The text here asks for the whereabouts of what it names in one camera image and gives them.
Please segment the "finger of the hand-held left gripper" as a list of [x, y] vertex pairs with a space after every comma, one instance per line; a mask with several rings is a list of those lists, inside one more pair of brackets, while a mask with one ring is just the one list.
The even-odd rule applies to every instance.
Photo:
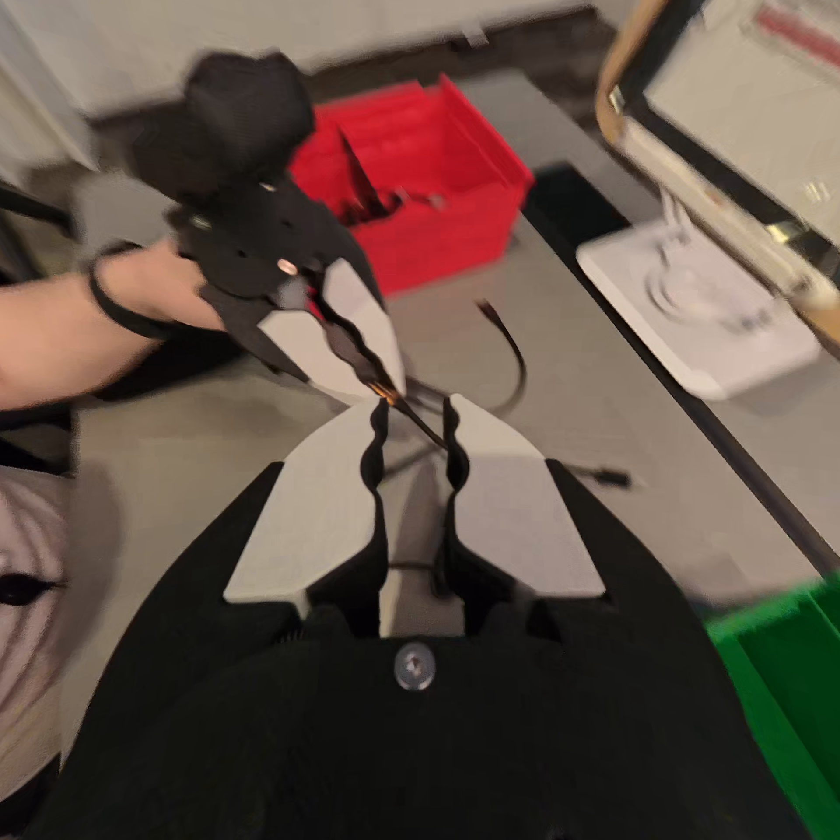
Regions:
[[366, 363], [358, 357], [350, 338], [344, 350], [351, 357], [347, 361], [336, 353], [328, 331], [309, 312], [273, 311], [258, 322], [258, 331], [297, 366], [312, 388], [335, 401], [353, 405], [377, 394], [392, 402], [393, 394], [369, 382], [372, 373], [358, 375], [358, 369]]
[[406, 395], [406, 373], [396, 332], [386, 310], [346, 259], [337, 259], [326, 269], [320, 307], [325, 319], [347, 333], [360, 361], [370, 372], [369, 382], [393, 394]]

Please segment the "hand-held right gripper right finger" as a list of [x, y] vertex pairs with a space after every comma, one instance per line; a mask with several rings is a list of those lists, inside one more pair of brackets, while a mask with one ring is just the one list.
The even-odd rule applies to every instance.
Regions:
[[477, 635], [499, 604], [587, 601], [606, 593], [549, 468], [516, 428], [455, 394], [444, 403], [444, 583]]

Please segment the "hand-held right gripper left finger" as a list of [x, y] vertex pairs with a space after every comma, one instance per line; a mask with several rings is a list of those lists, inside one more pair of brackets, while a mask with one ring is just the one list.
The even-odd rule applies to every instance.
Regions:
[[333, 606], [356, 636], [380, 636], [389, 411], [373, 397], [289, 453], [224, 589], [227, 604], [286, 603], [300, 618]]

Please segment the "red plastic bin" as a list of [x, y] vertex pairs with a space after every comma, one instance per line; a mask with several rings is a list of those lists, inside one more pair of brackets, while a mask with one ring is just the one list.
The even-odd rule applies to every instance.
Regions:
[[341, 129], [381, 198], [397, 205], [388, 218], [346, 227], [386, 296], [503, 255], [534, 178], [453, 81], [318, 104], [314, 118], [290, 165], [302, 191], [340, 220], [354, 197]]

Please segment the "person's left forearm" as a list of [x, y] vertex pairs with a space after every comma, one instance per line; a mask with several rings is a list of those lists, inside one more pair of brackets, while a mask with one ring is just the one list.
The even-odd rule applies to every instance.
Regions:
[[1, 409], [24, 410], [94, 393], [160, 345], [111, 320], [82, 274], [4, 287]]

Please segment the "person's left hand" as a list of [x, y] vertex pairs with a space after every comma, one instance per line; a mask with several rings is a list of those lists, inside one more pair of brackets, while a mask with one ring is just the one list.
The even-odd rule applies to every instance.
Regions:
[[105, 294], [129, 311], [156, 321], [224, 331], [201, 295], [206, 285], [201, 270], [180, 255], [171, 235], [100, 260], [97, 273]]

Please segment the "black bin divider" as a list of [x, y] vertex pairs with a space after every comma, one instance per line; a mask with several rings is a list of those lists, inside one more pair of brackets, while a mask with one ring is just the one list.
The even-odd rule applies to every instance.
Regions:
[[392, 198], [385, 201], [367, 175], [362, 162], [355, 152], [347, 134], [338, 129], [339, 139], [348, 159], [350, 183], [353, 199], [345, 201], [339, 220], [345, 227], [351, 228], [362, 224], [377, 222], [388, 218], [396, 211], [397, 205]]

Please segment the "black wrist watch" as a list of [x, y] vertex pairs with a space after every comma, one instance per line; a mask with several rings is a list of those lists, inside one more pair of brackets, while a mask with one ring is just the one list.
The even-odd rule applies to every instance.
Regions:
[[103, 260], [122, 256], [140, 249], [141, 246], [133, 242], [117, 240], [99, 250], [87, 265], [89, 291], [101, 312], [111, 322], [142, 338], [167, 342], [173, 340], [179, 333], [180, 325], [177, 322], [149, 318], [123, 307], [110, 298], [100, 283], [98, 270]]

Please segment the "white stand base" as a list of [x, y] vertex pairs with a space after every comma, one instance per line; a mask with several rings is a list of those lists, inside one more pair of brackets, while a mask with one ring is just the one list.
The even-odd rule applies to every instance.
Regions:
[[822, 351], [784, 299], [693, 225], [629, 227], [583, 244], [576, 258], [656, 360], [706, 402], [798, 371]]

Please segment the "green plastic bin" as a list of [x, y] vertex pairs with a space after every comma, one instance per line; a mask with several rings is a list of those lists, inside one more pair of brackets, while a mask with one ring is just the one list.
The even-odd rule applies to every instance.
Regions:
[[838, 839], [838, 573], [706, 630], [782, 792], [812, 838]]

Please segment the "person's light shirt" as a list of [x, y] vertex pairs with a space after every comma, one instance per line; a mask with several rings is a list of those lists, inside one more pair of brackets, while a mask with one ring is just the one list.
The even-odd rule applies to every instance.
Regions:
[[1, 573], [24, 578], [24, 592], [2, 595], [2, 800], [60, 753], [56, 638], [69, 499], [66, 478], [1, 468]]

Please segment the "dark display board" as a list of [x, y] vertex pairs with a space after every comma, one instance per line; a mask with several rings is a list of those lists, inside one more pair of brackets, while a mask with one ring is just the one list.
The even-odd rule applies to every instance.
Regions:
[[[693, 221], [777, 291], [838, 359], [838, 238], [774, 201], [653, 111], [645, 97], [678, 39], [707, 2], [633, 2], [602, 66], [598, 127], [614, 150], [674, 197]], [[762, 27], [838, 67], [839, 44], [823, 26], [788, 31], [787, 15], [762, 12]]]

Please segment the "white instruction sheet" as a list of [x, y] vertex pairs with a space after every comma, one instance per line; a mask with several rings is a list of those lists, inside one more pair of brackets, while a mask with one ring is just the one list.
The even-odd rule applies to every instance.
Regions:
[[707, 2], [647, 86], [650, 108], [825, 238], [838, 238], [838, 67], [785, 35], [823, 26], [838, 43], [838, 2]]

